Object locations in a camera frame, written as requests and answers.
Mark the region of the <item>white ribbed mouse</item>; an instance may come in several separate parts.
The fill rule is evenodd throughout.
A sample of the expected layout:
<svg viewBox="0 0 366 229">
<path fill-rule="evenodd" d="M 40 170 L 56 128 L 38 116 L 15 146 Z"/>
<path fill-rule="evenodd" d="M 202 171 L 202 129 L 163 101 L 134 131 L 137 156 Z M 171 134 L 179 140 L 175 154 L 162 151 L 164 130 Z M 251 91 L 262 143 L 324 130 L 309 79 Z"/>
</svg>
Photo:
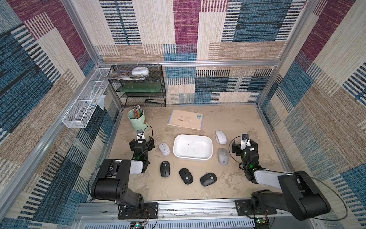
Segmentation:
<svg viewBox="0 0 366 229">
<path fill-rule="evenodd" d="M 171 153 L 170 147 L 165 142 L 159 144 L 158 148 L 163 156 L 168 156 Z"/>
</svg>

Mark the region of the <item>grey mouse with buttons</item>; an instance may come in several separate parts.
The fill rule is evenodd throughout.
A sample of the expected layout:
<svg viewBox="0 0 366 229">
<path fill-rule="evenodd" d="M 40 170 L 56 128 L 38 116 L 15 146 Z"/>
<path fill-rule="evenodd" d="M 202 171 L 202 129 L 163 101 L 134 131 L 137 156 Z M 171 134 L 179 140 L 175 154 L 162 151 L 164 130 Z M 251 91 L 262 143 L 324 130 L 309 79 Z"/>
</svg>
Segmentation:
<svg viewBox="0 0 366 229">
<path fill-rule="evenodd" d="M 222 166 L 226 166 L 229 160 L 229 152 L 225 148 L 218 149 L 218 161 Z"/>
</svg>

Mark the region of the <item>black Lecoo side mouse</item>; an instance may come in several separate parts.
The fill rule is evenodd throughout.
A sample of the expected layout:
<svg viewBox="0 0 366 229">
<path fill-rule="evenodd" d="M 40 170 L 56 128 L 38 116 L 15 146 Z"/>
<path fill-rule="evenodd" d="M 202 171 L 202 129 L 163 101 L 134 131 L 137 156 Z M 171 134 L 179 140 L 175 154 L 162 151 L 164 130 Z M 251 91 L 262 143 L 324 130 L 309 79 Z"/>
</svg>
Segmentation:
<svg viewBox="0 0 366 229">
<path fill-rule="evenodd" d="M 163 161 L 160 165 L 161 177 L 166 178 L 170 176 L 170 163 L 168 161 Z"/>
</svg>

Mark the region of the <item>white smooth mouse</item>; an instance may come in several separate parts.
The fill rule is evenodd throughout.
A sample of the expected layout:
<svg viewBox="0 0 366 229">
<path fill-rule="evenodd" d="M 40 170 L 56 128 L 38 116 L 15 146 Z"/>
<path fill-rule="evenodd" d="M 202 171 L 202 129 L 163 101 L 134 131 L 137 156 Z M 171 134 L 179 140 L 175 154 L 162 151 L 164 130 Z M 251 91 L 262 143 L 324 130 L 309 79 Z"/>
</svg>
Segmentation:
<svg viewBox="0 0 366 229">
<path fill-rule="evenodd" d="M 217 143 L 221 144 L 221 145 L 226 145 L 227 144 L 227 138 L 226 135 L 223 131 L 221 130 L 217 130 L 215 132 L 215 139 L 217 141 Z"/>
</svg>

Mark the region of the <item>white plastic storage box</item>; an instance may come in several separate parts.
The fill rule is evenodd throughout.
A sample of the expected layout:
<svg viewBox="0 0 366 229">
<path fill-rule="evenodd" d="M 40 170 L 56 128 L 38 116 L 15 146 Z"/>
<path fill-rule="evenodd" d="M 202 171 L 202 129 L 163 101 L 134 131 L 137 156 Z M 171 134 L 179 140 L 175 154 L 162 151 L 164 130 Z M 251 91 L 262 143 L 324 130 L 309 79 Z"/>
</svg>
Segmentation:
<svg viewBox="0 0 366 229">
<path fill-rule="evenodd" d="M 207 136 L 180 134 L 174 140 L 173 154 L 182 160 L 207 162 L 213 156 L 213 142 Z"/>
</svg>

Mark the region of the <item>black mouse with logo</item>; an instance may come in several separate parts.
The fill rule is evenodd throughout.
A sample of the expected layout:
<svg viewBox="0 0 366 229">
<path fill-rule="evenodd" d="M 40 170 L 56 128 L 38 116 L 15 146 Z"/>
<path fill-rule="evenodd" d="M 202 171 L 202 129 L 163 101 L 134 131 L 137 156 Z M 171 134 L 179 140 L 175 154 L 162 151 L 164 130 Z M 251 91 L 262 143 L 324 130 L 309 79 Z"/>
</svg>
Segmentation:
<svg viewBox="0 0 366 229">
<path fill-rule="evenodd" d="M 207 173 L 200 178 L 200 183 L 203 187 L 210 186 L 211 184 L 215 183 L 216 181 L 217 181 L 217 176 L 212 172 Z"/>
</svg>

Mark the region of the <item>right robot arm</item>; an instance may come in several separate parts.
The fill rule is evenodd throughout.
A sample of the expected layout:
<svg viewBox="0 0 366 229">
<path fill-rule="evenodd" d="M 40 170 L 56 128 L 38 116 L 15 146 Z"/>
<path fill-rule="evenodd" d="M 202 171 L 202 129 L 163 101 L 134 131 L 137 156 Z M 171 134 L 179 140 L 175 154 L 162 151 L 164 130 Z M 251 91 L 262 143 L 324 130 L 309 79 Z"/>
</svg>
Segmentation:
<svg viewBox="0 0 366 229">
<path fill-rule="evenodd" d="M 302 221 L 330 212 L 328 200 L 306 172 L 288 173 L 263 168 L 259 164 L 258 144 L 246 135 L 241 137 L 240 144 L 232 141 L 229 152 L 241 158 L 239 168 L 244 171 L 248 181 L 280 190 L 253 192 L 249 208 L 254 214 L 279 209 Z"/>
</svg>

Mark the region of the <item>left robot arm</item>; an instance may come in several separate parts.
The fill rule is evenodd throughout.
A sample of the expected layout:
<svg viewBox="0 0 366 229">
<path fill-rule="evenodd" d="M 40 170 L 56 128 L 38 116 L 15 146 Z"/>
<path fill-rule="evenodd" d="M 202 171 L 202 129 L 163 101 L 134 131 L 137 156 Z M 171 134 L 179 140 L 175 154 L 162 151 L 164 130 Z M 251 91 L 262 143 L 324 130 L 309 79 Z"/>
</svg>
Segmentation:
<svg viewBox="0 0 366 229">
<path fill-rule="evenodd" d="M 132 159 L 105 159 L 95 170 L 96 176 L 88 183 L 88 192 L 94 199 L 113 201 L 127 209 L 144 208 L 142 194 L 129 189 L 131 174 L 143 174 L 150 162 L 148 152 L 154 148 L 154 139 L 143 137 L 130 143 Z"/>
</svg>

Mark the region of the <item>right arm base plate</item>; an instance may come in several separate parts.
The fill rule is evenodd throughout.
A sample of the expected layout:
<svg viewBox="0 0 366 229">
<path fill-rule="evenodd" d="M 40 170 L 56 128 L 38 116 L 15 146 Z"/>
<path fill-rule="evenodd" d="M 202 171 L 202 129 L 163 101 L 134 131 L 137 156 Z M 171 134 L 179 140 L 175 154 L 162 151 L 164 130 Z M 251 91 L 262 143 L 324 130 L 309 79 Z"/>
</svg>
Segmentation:
<svg viewBox="0 0 366 229">
<path fill-rule="evenodd" d="M 264 216 L 266 213 L 267 215 L 275 215 L 277 213 L 277 210 L 274 208 L 257 208 L 254 210 L 250 199 L 237 199 L 234 203 L 238 216 Z"/>
</svg>

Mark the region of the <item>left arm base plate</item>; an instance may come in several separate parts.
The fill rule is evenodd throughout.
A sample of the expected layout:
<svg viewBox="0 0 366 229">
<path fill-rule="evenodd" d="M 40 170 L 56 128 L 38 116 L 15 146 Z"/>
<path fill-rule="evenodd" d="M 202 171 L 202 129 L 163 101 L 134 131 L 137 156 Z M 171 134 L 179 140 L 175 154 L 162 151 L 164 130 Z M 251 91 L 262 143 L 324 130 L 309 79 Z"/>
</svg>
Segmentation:
<svg viewBox="0 0 366 229">
<path fill-rule="evenodd" d="M 117 218 L 119 220 L 156 219 L 158 216 L 158 209 L 158 202 L 145 203 L 144 206 L 140 209 L 127 207 L 125 205 L 119 205 Z"/>
</svg>

